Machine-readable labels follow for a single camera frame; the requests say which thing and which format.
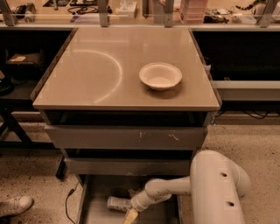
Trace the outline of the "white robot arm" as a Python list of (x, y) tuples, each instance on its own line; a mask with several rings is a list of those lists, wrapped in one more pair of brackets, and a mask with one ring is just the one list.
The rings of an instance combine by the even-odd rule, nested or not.
[(214, 150), (203, 150), (191, 162), (190, 175), (154, 178), (130, 200), (122, 224), (132, 224), (151, 205), (172, 195), (190, 195), (194, 224), (245, 224), (240, 198), (251, 188), (249, 175), (235, 162)]

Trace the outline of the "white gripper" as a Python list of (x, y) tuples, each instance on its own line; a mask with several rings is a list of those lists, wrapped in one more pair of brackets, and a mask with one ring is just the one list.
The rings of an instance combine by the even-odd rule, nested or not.
[(128, 190), (129, 196), (132, 197), (130, 200), (131, 209), (129, 209), (124, 217), (122, 224), (132, 224), (137, 218), (138, 212), (142, 212), (149, 206), (149, 197), (145, 191), (138, 192), (134, 189)]

